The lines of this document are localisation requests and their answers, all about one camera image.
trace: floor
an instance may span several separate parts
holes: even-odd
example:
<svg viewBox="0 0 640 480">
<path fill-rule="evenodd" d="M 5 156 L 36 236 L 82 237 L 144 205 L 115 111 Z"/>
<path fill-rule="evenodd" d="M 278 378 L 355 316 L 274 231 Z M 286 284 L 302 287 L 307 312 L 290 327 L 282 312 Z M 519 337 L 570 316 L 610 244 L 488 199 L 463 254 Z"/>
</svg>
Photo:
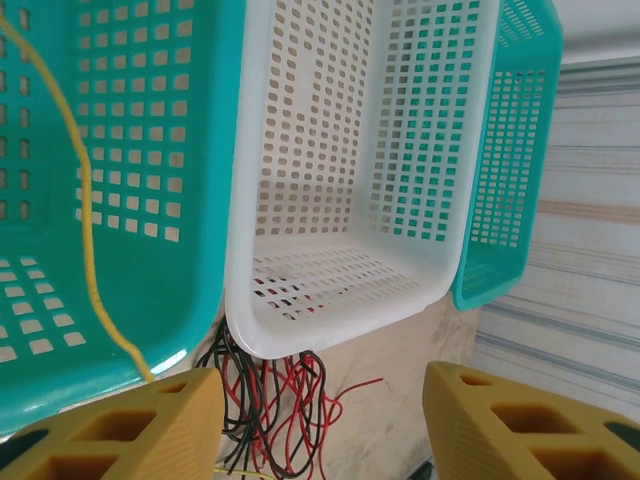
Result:
<svg viewBox="0 0 640 480">
<path fill-rule="evenodd" d="M 431 456 L 422 413 L 424 370 L 432 360 L 469 363 L 477 318 L 475 311 L 458 312 L 446 297 L 418 315 L 319 352 L 331 395 L 385 379 L 343 398 L 344 414 L 331 428 L 323 454 L 329 479 L 403 480 Z"/>
</svg>

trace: white wall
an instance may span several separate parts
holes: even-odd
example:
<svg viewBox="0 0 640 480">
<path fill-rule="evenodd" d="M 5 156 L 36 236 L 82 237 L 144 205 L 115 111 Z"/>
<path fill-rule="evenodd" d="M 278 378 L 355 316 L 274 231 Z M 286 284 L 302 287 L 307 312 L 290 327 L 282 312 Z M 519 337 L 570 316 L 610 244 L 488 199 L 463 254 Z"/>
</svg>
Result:
<svg viewBox="0 0 640 480">
<path fill-rule="evenodd" d="M 553 0 L 565 33 L 563 63 L 640 55 L 639 0 Z"/>
</svg>

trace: teal plastic basket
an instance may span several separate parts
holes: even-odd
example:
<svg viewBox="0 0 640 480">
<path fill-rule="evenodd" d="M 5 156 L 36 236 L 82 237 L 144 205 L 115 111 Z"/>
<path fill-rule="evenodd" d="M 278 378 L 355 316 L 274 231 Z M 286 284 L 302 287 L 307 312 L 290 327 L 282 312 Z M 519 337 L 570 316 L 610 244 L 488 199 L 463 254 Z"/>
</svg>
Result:
<svg viewBox="0 0 640 480">
<path fill-rule="evenodd" d="M 484 138 L 452 286 L 459 310 L 507 293 L 524 273 L 562 47 L 550 0 L 503 0 Z"/>
<path fill-rule="evenodd" d="M 104 304 L 155 374 L 222 297 L 244 1 L 1 2 L 82 125 Z M 0 38 L 0 437 L 140 380 L 88 299 L 79 162 Z"/>
</svg>

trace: yellow 3d printed part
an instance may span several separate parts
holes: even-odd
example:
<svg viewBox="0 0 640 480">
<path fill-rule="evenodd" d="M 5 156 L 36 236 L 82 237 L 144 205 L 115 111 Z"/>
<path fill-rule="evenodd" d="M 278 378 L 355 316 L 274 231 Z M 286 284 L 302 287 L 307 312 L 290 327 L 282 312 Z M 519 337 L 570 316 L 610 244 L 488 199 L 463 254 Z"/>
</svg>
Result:
<svg viewBox="0 0 640 480">
<path fill-rule="evenodd" d="M 640 479 L 640 425 L 613 412 L 444 362 L 423 406 L 440 480 Z"/>
<path fill-rule="evenodd" d="M 211 480 L 220 374 L 198 368 L 34 423 L 0 449 L 0 480 Z"/>
</svg>

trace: black wire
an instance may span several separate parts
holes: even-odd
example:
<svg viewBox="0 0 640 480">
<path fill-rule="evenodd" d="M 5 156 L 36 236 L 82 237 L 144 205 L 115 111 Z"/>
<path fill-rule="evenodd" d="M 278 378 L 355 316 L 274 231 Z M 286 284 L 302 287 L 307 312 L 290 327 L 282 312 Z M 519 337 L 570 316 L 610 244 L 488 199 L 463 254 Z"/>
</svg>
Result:
<svg viewBox="0 0 640 480">
<path fill-rule="evenodd" d="M 200 358 L 198 358 L 195 366 L 206 367 L 213 362 L 213 366 L 222 371 L 225 360 L 231 363 L 235 369 L 235 373 L 237 373 L 238 378 L 240 379 L 238 385 L 239 395 L 237 395 L 240 407 L 237 412 L 231 411 L 231 408 L 235 406 L 235 403 L 233 403 L 229 397 L 229 392 L 226 391 L 225 384 L 225 411 L 222 433 L 235 443 L 231 452 L 222 460 L 225 468 L 228 470 L 229 474 L 233 473 L 239 464 L 243 465 L 244 470 L 247 470 L 251 454 L 251 443 L 261 440 L 266 460 L 277 478 L 298 478 L 302 476 L 311 467 L 315 460 L 315 456 L 318 453 L 320 448 L 323 417 L 327 414 L 323 408 L 326 382 L 326 368 L 324 363 L 313 352 L 308 351 L 300 354 L 300 365 L 308 373 L 308 375 L 305 375 L 306 380 L 301 378 L 294 379 L 297 383 L 297 388 L 302 391 L 300 399 L 300 402 L 303 403 L 303 405 L 300 406 L 303 419 L 302 427 L 309 439 L 312 439 L 313 429 L 315 429 L 315 438 L 312 439 L 312 445 L 304 465 L 296 471 L 288 471 L 286 464 L 281 465 L 276 461 L 269 442 L 267 441 L 268 434 L 276 427 L 278 418 L 282 411 L 278 361 L 270 361 L 272 369 L 271 385 L 275 388 L 275 412 L 273 417 L 267 422 L 267 425 L 263 425 L 261 418 L 268 408 L 268 405 L 266 404 L 267 392 L 265 391 L 265 385 L 267 389 L 270 387 L 267 372 L 269 368 L 269 361 L 256 360 L 239 348 L 229 332 L 226 318 L 223 317 L 218 328 L 214 332 L 211 346 L 200 356 Z M 289 365 L 293 365 L 291 357 L 285 359 L 285 362 L 289 362 Z M 312 378 L 317 377 L 320 377 L 320 383 L 314 394 L 314 382 Z M 227 378 L 229 385 L 233 385 L 233 381 L 231 378 Z M 312 425 L 314 413 L 316 415 L 315 427 Z M 300 447 L 304 443 L 304 438 L 305 437 L 301 435 L 298 439 L 292 451 L 291 461 L 299 453 Z"/>
</svg>

